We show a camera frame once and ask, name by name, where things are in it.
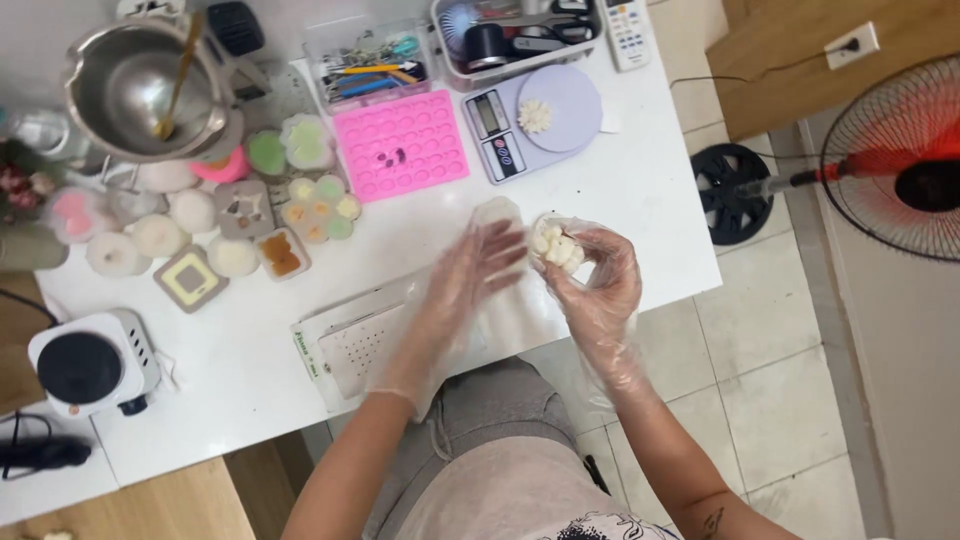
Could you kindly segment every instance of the gold spoon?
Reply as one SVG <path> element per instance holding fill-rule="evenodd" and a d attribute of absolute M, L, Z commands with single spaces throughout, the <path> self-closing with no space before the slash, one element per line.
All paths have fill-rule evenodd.
<path fill-rule="evenodd" d="M 174 132 L 174 107 L 177 106 L 180 87 L 183 86 L 183 80 L 186 79 L 187 71 L 190 69 L 193 51 L 197 48 L 197 38 L 200 37 L 203 22 L 204 15 L 200 12 L 193 12 L 190 17 L 190 31 L 187 33 L 186 43 L 183 45 L 183 55 L 180 56 L 180 72 L 177 74 L 177 82 L 174 84 L 174 95 L 170 99 L 170 109 L 154 125 L 154 136 L 160 140 L 170 138 L 170 134 Z"/>

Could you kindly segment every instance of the air conditioner remote control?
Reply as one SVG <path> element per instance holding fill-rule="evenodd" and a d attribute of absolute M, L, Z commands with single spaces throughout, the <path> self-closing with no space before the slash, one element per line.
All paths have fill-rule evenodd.
<path fill-rule="evenodd" d="M 650 63 L 645 6 L 637 0 L 606 0 L 607 38 L 617 71 L 629 71 Z"/>

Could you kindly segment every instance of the white t-shirt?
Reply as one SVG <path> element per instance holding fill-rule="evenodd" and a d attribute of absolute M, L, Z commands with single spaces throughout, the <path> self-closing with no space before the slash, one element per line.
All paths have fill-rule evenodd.
<path fill-rule="evenodd" d="M 672 540 L 593 483 L 580 458 L 540 437 L 481 445 L 447 465 L 400 527 L 400 539 Z"/>

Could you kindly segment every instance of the gray shorts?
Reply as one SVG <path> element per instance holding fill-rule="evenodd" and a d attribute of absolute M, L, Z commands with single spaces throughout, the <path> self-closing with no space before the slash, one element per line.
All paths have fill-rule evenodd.
<path fill-rule="evenodd" d="M 363 538 L 395 538 L 447 463 L 484 443 L 517 436 L 555 440 L 576 452 L 560 395 L 532 365 L 512 356 L 448 379 L 423 423 L 403 433 Z"/>

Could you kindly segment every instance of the scissors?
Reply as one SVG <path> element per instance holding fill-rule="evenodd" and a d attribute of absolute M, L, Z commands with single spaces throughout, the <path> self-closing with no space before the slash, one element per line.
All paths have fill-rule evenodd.
<path fill-rule="evenodd" d="M 566 2 L 564 7 L 562 0 L 554 0 L 550 5 L 550 10 L 546 13 L 521 16 L 492 16 L 483 17 L 476 21 L 479 23 L 496 23 L 507 27 L 530 27 L 537 26 L 550 30 L 557 39 L 567 45 L 576 45 L 592 39 L 597 35 L 596 25 L 587 17 L 591 11 L 591 0 L 584 2 Z"/>

